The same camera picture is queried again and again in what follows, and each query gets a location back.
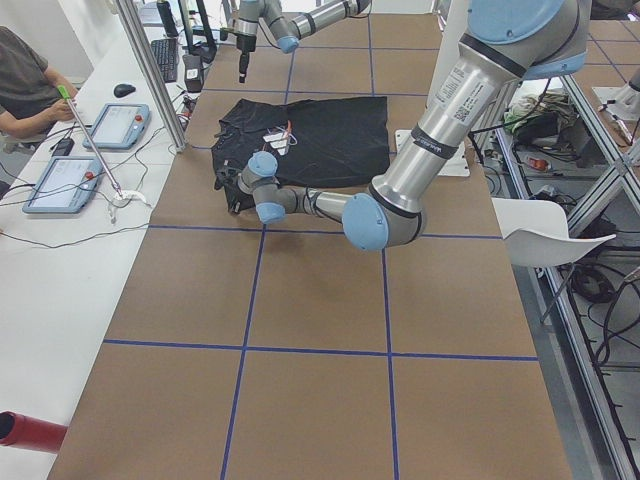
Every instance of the tablet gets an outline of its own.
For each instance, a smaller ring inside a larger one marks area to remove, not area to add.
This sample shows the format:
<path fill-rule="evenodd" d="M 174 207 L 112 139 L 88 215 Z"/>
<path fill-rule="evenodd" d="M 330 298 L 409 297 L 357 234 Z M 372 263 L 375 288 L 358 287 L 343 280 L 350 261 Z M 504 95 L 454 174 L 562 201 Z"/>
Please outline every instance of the tablet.
<path fill-rule="evenodd" d="M 101 173 L 96 157 L 52 157 L 22 211 L 77 213 L 93 196 Z"/>
<path fill-rule="evenodd" d="M 150 114 L 148 105 L 107 103 L 89 133 L 98 148 L 127 150 L 141 138 Z M 91 148 L 86 138 L 82 145 Z"/>

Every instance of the computer mouse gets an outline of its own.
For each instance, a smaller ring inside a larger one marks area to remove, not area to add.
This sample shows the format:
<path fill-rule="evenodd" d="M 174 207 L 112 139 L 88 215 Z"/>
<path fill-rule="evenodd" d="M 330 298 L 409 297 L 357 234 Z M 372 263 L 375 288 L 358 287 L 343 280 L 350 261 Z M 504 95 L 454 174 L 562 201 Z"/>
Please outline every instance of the computer mouse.
<path fill-rule="evenodd" d="M 133 85 L 129 85 L 128 83 L 119 83 L 113 89 L 113 94 L 118 98 L 122 98 L 135 91 L 136 87 L 134 87 Z"/>

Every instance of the white desk surface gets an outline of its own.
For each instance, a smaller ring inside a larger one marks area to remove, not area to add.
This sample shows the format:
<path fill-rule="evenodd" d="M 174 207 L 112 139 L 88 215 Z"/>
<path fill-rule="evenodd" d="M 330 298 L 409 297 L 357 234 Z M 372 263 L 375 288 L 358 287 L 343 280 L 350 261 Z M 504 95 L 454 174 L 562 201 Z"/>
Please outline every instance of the white desk surface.
<path fill-rule="evenodd" d="M 147 33 L 154 38 L 161 35 L 162 29 Z M 116 99 L 112 92 L 118 83 L 131 83 L 137 91 Z M 177 85 L 180 82 L 167 84 L 172 99 L 181 92 Z M 124 32 L 77 96 L 77 107 L 86 123 L 92 123 L 103 104 L 109 102 L 146 103 L 152 112 L 143 138 L 131 151 L 104 153 L 107 162 L 115 167 L 113 173 L 122 188 L 136 189 L 145 168 L 134 158 L 116 165 L 147 142 L 163 123 Z M 71 122 L 59 123 L 52 132 L 70 125 Z M 20 173 L 22 180 L 37 181 L 49 161 L 49 147 L 59 138 L 52 138 L 38 149 Z M 72 155 L 91 155 L 82 147 L 82 132 L 75 132 L 73 138 L 76 143 Z M 174 155 L 164 129 L 138 155 L 148 168 L 139 190 L 152 205 L 158 201 Z M 28 190 L 17 189 L 0 202 L 0 228 L 8 235 L 49 245 L 145 225 L 152 211 L 141 202 L 132 202 L 118 210 L 116 224 L 112 225 L 107 201 L 96 195 L 77 215 L 27 216 L 21 203 L 8 204 L 24 201 Z M 99 191 L 113 198 L 108 178 L 101 180 Z M 70 422 L 144 233 L 142 227 L 58 249 L 0 237 L 1 411 L 65 425 Z M 48 453 L 1 447 L 0 478 L 44 479 L 54 459 Z"/>

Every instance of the white chair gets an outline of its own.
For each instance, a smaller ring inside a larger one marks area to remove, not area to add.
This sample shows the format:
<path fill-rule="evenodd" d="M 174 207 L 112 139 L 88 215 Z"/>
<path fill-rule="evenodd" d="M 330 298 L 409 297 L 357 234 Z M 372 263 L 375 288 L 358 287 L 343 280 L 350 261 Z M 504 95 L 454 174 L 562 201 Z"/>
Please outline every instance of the white chair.
<path fill-rule="evenodd" d="M 575 270 L 574 262 L 598 245 L 615 238 L 615 235 L 589 239 L 570 238 L 567 216 L 557 203 L 505 198 L 492 200 L 512 265 L 539 268 L 571 265 L 569 273 L 540 318 L 540 323 L 543 323 L 571 281 Z"/>

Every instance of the black keyboard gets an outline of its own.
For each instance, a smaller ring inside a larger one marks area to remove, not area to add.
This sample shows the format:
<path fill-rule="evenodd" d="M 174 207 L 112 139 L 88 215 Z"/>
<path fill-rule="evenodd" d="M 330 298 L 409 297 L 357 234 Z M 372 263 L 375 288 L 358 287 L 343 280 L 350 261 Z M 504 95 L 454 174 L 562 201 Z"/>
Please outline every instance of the black keyboard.
<path fill-rule="evenodd" d="M 175 82 L 178 79 L 178 39 L 152 40 L 151 51 L 160 67 L 164 82 Z"/>

